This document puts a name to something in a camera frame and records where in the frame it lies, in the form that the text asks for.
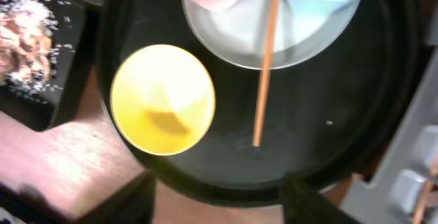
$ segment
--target yellow bowl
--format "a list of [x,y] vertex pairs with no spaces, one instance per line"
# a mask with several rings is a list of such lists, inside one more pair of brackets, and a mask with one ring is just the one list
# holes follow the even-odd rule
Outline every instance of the yellow bowl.
[[112,115],[119,130],[133,146],[154,155],[193,147],[209,129],[215,104],[205,67],[175,46],[136,51],[112,83]]

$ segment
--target wooden chopstick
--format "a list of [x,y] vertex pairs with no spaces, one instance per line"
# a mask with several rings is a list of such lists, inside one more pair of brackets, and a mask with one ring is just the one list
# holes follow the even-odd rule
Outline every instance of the wooden chopstick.
[[[430,176],[432,177],[438,176],[438,158],[435,158],[433,162],[433,165],[430,169]],[[427,200],[429,198],[430,193],[432,192],[434,185],[435,183],[431,180],[427,180],[426,183],[424,183],[422,192],[420,194],[420,198],[418,199],[417,206],[415,208],[415,212],[412,218],[412,222],[414,224],[420,224],[423,221]]]
[[259,94],[257,97],[257,109],[254,123],[253,146],[259,147],[263,122],[265,118],[266,101],[268,100],[270,68],[272,63],[272,51],[274,50],[276,20],[279,13],[279,1],[271,0],[268,22],[268,37],[265,45],[265,58],[263,59],[263,69],[259,80]]

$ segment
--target wooden surface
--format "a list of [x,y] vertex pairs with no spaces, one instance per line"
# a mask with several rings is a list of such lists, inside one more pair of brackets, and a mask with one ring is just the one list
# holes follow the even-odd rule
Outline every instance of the wooden surface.
[[[433,1],[423,0],[425,20]],[[76,219],[142,172],[113,134],[92,73],[76,120],[48,132],[33,132],[0,113],[0,182],[16,192],[37,190],[60,214]],[[327,193],[339,204],[349,182]],[[280,208],[218,208],[157,187],[155,223],[282,223]]]

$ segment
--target brown food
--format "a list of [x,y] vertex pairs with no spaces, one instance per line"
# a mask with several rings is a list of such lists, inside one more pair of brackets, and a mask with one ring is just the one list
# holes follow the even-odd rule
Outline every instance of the brown food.
[[44,35],[42,21],[38,26],[20,27],[13,16],[0,16],[0,85],[11,73],[25,82],[49,80],[47,54],[52,42]]

